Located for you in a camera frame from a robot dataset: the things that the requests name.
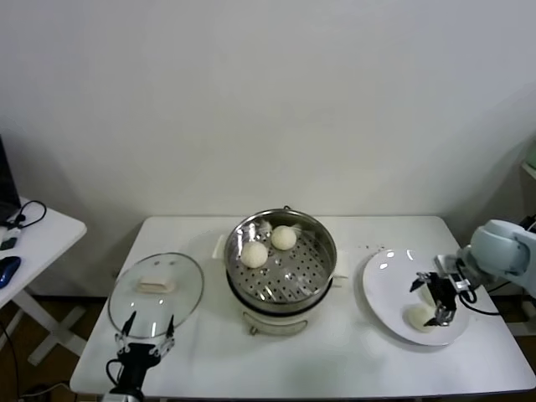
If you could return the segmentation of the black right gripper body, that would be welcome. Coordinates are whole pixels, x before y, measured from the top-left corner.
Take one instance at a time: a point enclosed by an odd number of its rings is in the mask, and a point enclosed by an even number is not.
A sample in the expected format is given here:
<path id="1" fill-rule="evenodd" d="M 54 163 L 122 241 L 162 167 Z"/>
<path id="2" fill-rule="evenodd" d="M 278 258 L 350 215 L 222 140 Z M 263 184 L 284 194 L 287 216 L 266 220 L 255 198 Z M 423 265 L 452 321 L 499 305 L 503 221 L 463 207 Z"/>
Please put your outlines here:
<path id="1" fill-rule="evenodd" d="M 437 307 L 444 307 L 447 311 L 456 310 L 457 292 L 451 281 L 437 273 L 430 274 L 430 294 Z"/>

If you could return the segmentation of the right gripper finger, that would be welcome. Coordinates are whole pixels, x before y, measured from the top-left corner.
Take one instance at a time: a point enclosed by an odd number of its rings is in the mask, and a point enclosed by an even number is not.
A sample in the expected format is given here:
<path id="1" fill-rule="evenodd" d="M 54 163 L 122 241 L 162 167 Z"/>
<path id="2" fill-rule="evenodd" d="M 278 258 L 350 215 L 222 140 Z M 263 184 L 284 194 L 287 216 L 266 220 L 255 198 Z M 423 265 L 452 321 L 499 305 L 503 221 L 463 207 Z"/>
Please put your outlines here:
<path id="1" fill-rule="evenodd" d="M 438 306 L 432 318 L 424 323 L 425 327 L 448 327 L 451 325 L 456 311 L 449 310 L 444 306 Z"/>
<path id="2" fill-rule="evenodd" d="M 417 278 L 410 286 L 410 292 L 416 291 L 423 285 L 432 285 L 438 279 L 438 274 L 435 272 L 418 272 Z"/>

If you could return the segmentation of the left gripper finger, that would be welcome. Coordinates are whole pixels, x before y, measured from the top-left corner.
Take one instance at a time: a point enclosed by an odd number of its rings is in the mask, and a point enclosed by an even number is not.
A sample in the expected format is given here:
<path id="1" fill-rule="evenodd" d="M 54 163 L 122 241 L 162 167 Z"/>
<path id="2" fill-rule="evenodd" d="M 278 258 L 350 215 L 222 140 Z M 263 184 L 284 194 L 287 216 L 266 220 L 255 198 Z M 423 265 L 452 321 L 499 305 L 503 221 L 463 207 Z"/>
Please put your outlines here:
<path id="1" fill-rule="evenodd" d="M 130 347 L 128 345 L 127 338 L 129 337 L 131 327 L 135 321 L 136 315 L 137 312 L 134 311 L 123 324 L 121 331 L 115 335 L 118 356 L 130 352 Z"/>
<path id="2" fill-rule="evenodd" d="M 164 340 L 155 348 L 153 354 L 160 359 L 164 359 L 175 344 L 174 340 L 174 315 L 171 316 Z"/>

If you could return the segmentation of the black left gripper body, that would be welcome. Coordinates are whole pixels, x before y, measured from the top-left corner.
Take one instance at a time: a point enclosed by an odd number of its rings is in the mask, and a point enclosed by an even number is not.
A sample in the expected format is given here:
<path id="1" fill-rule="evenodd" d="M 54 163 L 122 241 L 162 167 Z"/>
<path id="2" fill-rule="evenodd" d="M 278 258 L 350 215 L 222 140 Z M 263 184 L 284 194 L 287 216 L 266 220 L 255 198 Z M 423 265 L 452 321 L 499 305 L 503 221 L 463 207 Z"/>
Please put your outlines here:
<path id="1" fill-rule="evenodd" d="M 149 343 L 129 343 L 118 353 L 122 371 L 118 385 L 122 388 L 140 389 L 147 371 L 161 362 L 155 346 Z"/>

